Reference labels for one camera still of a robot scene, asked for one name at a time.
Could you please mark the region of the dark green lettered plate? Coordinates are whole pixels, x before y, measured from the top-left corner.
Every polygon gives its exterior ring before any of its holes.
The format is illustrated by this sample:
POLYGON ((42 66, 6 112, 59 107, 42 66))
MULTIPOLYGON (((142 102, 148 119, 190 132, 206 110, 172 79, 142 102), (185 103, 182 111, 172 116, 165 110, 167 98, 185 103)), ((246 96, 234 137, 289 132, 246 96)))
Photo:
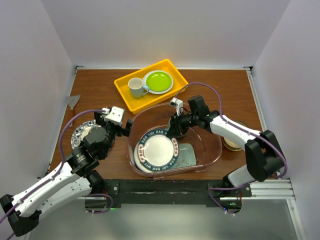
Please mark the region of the dark green lettered plate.
POLYGON ((151 129, 136 144, 138 159, 150 173, 170 170, 178 159, 178 140, 168 138, 167 132, 166 128, 151 129))

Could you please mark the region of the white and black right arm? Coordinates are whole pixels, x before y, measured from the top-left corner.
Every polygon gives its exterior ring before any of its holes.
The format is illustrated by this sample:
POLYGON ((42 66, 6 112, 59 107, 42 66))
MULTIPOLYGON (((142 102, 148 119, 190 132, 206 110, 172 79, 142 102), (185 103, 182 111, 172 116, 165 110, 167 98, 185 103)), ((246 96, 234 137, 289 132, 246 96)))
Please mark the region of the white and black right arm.
POLYGON ((280 169, 286 170, 287 162, 273 132, 250 129, 217 110, 209 110, 200 95, 188 100, 188 111, 184 110, 183 101, 176 97, 169 105, 176 112, 169 121, 167 137, 178 138, 185 135, 189 128, 199 127, 230 140, 244 150, 246 164, 223 179, 222 189, 227 196, 235 196, 245 184, 264 182, 280 169))

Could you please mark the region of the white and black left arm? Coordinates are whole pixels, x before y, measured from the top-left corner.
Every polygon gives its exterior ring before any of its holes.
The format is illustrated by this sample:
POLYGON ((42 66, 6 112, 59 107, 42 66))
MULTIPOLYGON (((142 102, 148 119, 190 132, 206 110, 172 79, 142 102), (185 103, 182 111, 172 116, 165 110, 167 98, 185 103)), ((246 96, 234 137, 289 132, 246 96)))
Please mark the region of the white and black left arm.
POLYGON ((98 127, 92 128, 69 155, 60 149, 60 164, 28 189, 1 197, 4 211, 1 221, 7 220, 12 236, 31 232, 41 216, 67 201, 82 196, 102 196, 104 184, 95 168, 113 147, 116 137, 130 135, 132 121, 122 127, 124 109, 119 107, 93 109, 98 127))

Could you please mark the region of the watermelon plate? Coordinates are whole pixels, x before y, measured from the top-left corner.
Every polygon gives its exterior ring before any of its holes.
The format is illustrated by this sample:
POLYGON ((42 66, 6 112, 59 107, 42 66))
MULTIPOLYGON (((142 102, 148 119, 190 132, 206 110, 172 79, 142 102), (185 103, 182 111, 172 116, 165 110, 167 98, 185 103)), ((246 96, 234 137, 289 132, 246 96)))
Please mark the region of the watermelon plate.
POLYGON ((136 146, 134 148, 134 152, 133 152, 133 155, 134 155, 134 163, 136 165, 136 167, 142 171, 142 172, 145 172, 145 173, 151 173, 151 171, 147 168, 145 168, 139 161, 139 158, 138 158, 138 147, 136 146))

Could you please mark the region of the teal glazed ceramic mug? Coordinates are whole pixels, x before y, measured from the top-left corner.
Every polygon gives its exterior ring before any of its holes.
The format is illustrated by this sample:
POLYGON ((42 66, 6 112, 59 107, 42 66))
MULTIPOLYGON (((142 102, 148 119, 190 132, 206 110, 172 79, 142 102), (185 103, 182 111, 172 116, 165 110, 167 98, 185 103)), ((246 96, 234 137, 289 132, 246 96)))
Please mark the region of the teal glazed ceramic mug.
POLYGON ((188 129, 192 126, 192 121, 191 120, 179 120, 178 121, 178 137, 177 139, 179 138, 182 138, 184 137, 187 132, 188 132, 188 129))

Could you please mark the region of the mint divided rectangular plate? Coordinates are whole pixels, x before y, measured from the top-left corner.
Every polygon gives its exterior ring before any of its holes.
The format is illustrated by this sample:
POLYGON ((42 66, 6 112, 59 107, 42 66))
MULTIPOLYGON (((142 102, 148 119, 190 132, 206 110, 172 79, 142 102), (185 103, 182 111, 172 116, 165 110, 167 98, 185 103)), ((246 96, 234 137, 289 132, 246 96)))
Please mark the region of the mint divided rectangular plate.
POLYGON ((172 168, 179 169, 184 167, 193 167, 196 164, 196 155, 192 145, 189 143, 180 143, 178 159, 172 168))

